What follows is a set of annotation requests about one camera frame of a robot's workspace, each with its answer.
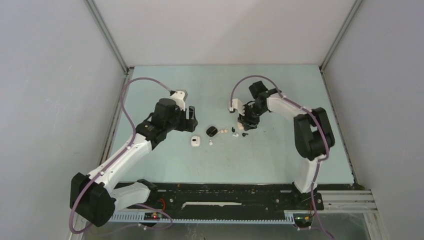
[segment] floor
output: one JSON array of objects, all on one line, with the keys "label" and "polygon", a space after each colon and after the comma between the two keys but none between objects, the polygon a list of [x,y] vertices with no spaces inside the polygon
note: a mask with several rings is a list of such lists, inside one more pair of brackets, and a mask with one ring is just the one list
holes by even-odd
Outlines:
[{"label": "floor", "polygon": [[[171,89],[188,92],[187,106],[195,106],[199,122],[193,133],[172,131],[154,151],[143,157],[128,171],[122,181],[147,179],[164,183],[291,183],[298,171],[301,157],[294,144],[293,126],[276,113],[265,113],[257,129],[246,137],[234,137],[236,113],[230,114],[228,102],[238,80],[249,75],[272,79],[292,100],[301,105],[327,110],[334,132],[335,145],[330,158],[320,170],[319,183],[350,184],[353,176],[340,138],[327,92],[316,65],[223,65],[223,66],[138,66],[132,78],[150,77],[162,81]],[[248,87],[258,78],[240,84],[234,97],[244,103],[252,100]],[[130,85],[125,108],[135,125],[153,112],[160,98],[169,94],[154,82],[138,81]],[[229,133],[206,135],[215,126],[228,128]],[[112,152],[130,137],[131,127],[122,115],[115,133]],[[192,147],[192,136],[200,136],[199,147]]]}]

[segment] small object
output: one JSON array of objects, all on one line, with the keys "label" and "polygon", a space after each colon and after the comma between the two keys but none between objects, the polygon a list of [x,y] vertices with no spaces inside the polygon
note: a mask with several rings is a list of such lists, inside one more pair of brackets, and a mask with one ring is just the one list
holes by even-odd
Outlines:
[{"label": "small object", "polygon": [[200,137],[199,136],[192,136],[190,142],[191,142],[191,145],[193,147],[198,147],[198,146],[200,146]]},{"label": "small object", "polygon": [[237,122],[237,128],[238,128],[238,130],[244,130],[245,129],[243,124],[241,124],[240,122]]},{"label": "small object", "polygon": [[207,130],[206,130],[206,134],[209,136],[209,137],[213,137],[213,136],[215,136],[215,134],[217,134],[218,133],[218,129],[216,128],[216,127],[214,127],[214,126],[211,126],[211,127],[209,127]]}]

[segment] enclosure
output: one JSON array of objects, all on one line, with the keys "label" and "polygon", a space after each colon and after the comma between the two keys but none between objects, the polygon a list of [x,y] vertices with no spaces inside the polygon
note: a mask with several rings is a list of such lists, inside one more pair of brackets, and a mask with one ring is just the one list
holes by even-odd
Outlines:
[{"label": "enclosure", "polygon": [[[419,238],[423,10],[419,0],[2,2],[2,233],[327,239],[324,227],[336,239]],[[247,76],[255,77],[232,96]],[[170,221],[130,206],[104,226],[72,233],[71,180],[105,165],[135,131],[121,104],[137,126],[173,94],[147,80],[123,88],[143,77],[186,91],[185,108],[195,107],[198,124],[168,132],[118,186],[153,184],[146,204],[174,224],[144,229]],[[331,126],[334,146],[316,193],[299,204],[293,192],[306,157],[298,153],[296,120],[268,109],[246,130],[238,128],[242,115],[229,111],[233,98],[258,99],[250,88],[257,81],[271,92],[267,79],[300,111],[323,108]],[[222,132],[208,136],[211,126]],[[297,231],[299,219],[312,228]],[[71,223],[77,230],[89,224],[78,214]]]}]

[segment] gray wall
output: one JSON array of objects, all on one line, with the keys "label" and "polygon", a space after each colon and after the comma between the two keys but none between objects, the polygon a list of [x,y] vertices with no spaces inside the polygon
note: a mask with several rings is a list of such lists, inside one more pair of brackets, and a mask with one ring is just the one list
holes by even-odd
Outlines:
[{"label": "gray wall", "polygon": [[424,1],[364,1],[326,81],[360,182],[390,238],[424,228]]},{"label": "gray wall", "polygon": [[0,238],[64,239],[123,73],[82,0],[3,0],[0,36]]},{"label": "gray wall", "polygon": [[319,64],[354,1],[96,2],[129,66],[163,66]]}]

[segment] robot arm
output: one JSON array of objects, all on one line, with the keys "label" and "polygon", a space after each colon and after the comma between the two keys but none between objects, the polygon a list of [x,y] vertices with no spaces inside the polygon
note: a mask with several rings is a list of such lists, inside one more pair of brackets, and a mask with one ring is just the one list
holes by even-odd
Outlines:
[{"label": "robot arm", "polygon": [[[303,110],[281,98],[275,88],[268,90],[262,81],[253,83],[249,90],[254,100],[243,104],[239,99],[234,98],[231,100],[229,111],[231,113],[238,111],[238,124],[245,131],[256,129],[260,116],[266,112],[278,113],[292,122],[295,146],[297,152],[304,158],[300,163],[299,174],[294,180],[294,185],[301,194],[309,193],[318,160],[323,158],[326,152],[320,133],[311,129],[316,127],[314,121]],[[328,147],[334,146],[334,135],[326,111],[321,107],[308,110],[318,120]]]},{"label": "robot arm", "polygon": [[186,98],[185,90],[177,90],[171,92],[170,98],[160,99],[154,112],[135,128],[131,146],[128,144],[133,136],[108,160],[87,175],[77,173],[71,181],[70,207],[73,207],[81,190],[99,173],[100,176],[88,188],[76,207],[76,212],[95,226],[104,225],[115,211],[144,203],[149,197],[150,189],[142,182],[118,189],[115,189],[115,186],[140,158],[166,139],[167,133],[172,130],[193,132],[196,129],[198,121],[193,106],[189,106],[186,119]]}]

